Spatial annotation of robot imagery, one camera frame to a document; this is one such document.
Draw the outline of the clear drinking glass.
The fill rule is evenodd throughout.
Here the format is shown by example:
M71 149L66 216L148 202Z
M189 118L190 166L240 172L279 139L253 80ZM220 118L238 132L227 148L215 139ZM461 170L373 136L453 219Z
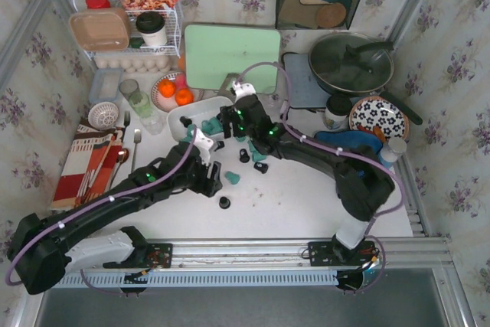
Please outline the clear drinking glass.
M277 90L277 87L267 87L263 94L265 95L264 99L266 101L266 105L273 110L279 110L283 104L283 96L280 90Z

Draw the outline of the white rectangular storage basket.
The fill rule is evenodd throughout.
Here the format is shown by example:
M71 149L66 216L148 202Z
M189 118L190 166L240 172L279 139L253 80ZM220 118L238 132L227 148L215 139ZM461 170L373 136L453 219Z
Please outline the white rectangular storage basket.
M187 128L181 123L181 117L190 119L193 124L201 128L202 122L216 117L222 106L232 105L232 101L227 97L215 96L173 109L166 118L171 137L175 141L186 137Z

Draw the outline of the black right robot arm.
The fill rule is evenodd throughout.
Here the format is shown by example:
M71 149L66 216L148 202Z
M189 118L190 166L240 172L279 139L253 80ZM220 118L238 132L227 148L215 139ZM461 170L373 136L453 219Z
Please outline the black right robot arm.
M394 180L369 146L341 151L301 136L266 113L254 87L235 77L230 85L234 104L220 110L224 136L246 136L257 152L301 163L335 180L335 190L348 216L331 240L332 253L346 264L361 252L361 243L377 210L395 190Z

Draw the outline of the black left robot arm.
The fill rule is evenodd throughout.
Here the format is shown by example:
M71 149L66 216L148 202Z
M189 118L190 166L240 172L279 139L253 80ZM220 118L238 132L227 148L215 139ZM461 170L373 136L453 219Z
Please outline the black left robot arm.
M22 285L30 295L49 290L66 274L68 252L108 224L179 191L208 198L222 188L221 163L208 163L197 146L180 142L165 157L131 172L116 187L78 208L39 218L23 217L7 251L11 265L5 275L9 286Z

